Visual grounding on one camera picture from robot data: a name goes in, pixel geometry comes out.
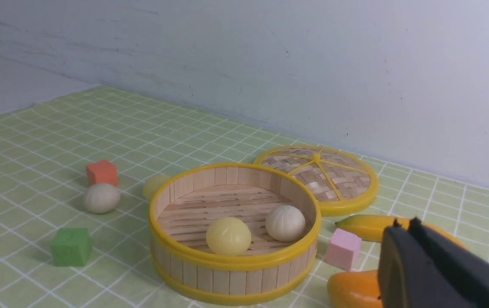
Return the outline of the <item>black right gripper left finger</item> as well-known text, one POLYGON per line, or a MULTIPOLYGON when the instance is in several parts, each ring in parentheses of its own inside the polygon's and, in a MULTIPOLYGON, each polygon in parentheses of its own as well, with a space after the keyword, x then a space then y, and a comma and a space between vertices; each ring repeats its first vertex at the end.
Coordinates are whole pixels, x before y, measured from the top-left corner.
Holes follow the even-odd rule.
POLYGON ((412 219, 405 228, 397 221, 385 228, 377 282, 384 308, 474 308, 475 302, 452 284, 455 268, 448 265, 436 240, 465 250, 434 229, 412 219))

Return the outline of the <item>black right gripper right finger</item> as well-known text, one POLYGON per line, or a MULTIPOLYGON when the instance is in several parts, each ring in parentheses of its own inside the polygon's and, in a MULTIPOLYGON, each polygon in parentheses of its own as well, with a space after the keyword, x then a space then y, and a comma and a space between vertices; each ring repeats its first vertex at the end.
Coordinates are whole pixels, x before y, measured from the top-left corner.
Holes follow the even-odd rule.
POLYGON ((408 233, 438 271, 475 308, 489 308, 489 263, 413 218, 408 233))

